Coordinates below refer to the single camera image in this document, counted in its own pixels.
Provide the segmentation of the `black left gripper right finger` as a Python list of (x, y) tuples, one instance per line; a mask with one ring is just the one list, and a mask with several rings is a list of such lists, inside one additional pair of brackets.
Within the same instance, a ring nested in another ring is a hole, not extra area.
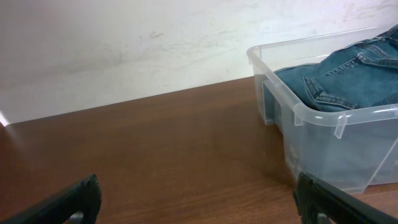
[(397, 219), (312, 174), (301, 172), (293, 197), (302, 223), (397, 224)]

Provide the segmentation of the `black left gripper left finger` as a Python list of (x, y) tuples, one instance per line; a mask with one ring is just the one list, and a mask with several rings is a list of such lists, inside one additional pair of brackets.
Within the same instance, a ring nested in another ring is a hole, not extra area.
[(101, 208), (101, 187), (90, 175), (51, 197), (14, 215), (3, 223), (95, 223)]

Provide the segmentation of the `clear plastic storage bin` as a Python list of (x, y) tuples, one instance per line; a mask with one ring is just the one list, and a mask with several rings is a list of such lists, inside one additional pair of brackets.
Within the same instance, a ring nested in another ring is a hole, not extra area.
[(349, 193), (397, 182), (397, 103), (324, 112), (306, 106), (275, 74), (285, 67), (320, 63), (333, 52), (388, 31), (370, 27), (251, 47), (257, 106), (284, 139), (292, 175), (312, 175)]

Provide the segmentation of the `dark blue jeans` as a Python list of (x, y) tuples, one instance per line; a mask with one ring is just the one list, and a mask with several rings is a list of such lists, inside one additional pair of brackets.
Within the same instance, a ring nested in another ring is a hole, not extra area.
[(320, 63), (275, 74), (309, 108), (324, 112), (397, 103), (397, 27), (339, 49)]

